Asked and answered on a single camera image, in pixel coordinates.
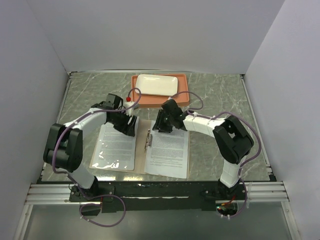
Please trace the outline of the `tan paper folder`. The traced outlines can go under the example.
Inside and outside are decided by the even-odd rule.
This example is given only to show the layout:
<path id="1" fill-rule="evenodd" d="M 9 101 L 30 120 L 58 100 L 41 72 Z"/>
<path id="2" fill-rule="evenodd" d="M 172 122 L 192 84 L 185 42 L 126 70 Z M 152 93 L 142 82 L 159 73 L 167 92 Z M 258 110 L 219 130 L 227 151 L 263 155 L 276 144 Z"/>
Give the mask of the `tan paper folder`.
<path id="1" fill-rule="evenodd" d="M 151 130 L 155 121 L 153 120 L 144 120 L 138 119 L 135 124 L 135 157 L 134 157 L 134 170 L 126 170 L 118 172 L 127 172 L 127 173 L 135 173 L 135 174 L 145 174 L 145 161 L 146 161 L 146 152 L 147 147 L 151 140 Z"/>

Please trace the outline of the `white printed paper sheet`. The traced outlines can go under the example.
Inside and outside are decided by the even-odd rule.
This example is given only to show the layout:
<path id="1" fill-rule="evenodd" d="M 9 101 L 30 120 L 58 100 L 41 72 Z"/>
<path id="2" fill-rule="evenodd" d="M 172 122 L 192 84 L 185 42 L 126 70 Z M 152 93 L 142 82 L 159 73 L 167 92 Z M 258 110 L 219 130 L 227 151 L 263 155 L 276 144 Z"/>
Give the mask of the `white printed paper sheet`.
<path id="1" fill-rule="evenodd" d="M 117 131 L 111 123 L 103 124 L 89 167 L 112 171 L 134 170 L 136 139 Z"/>

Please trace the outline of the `white printed paper sheets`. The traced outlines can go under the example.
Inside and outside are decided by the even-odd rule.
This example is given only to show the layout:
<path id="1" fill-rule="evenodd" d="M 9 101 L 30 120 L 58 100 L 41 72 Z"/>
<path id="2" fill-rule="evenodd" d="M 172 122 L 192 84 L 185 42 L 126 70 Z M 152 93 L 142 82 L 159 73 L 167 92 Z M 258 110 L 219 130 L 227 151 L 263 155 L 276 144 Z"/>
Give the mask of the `white printed paper sheets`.
<path id="1" fill-rule="evenodd" d="M 173 128 L 170 133 L 151 130 L 150 135 L 144 172 L 156 176 L 187 179 L 190 133 Z"/>

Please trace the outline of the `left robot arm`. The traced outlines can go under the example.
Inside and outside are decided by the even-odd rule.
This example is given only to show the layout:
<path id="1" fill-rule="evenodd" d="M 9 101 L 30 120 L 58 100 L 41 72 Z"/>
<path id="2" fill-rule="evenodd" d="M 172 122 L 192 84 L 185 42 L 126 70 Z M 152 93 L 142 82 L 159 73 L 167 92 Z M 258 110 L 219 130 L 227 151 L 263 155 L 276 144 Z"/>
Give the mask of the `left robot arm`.
<path id="1" fill-rule="evenodd" d="M 65 124 L 53 124 L 48 133 L 43 161 L 51 165 L 56 174 L 66 175 L 87 201 L 99 195 L 99 182 L 83 165 L 83 140 L 87 134 L 106 123 L 118 132 L 135 136 L 137 117 L 132 111 L 138 107 L 130 97 L 122 99 L 109 93 L 106 100 L 92 105 L 80 117 Z"/>

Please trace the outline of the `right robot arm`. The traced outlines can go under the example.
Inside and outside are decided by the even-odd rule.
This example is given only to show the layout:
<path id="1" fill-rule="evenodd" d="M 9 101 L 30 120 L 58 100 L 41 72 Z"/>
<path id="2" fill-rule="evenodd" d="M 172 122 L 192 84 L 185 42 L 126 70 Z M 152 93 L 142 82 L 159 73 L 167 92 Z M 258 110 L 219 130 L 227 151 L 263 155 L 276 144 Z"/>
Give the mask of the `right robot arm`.
<path id="1" fill-rule="evenodd" d="M 161 105 L 152 129 L 159 133 L 171 133 L 174 128 L 215 139 L 224 159 L 218 193 L 223 199 L 232 198 L 240 182 L 241 165 L 254 146 L 253 138 L 241 121 L 234 115 L 219 118 L 201 115 L 193 110 L 183 111 L 175 100 L 169 99 Z"/>

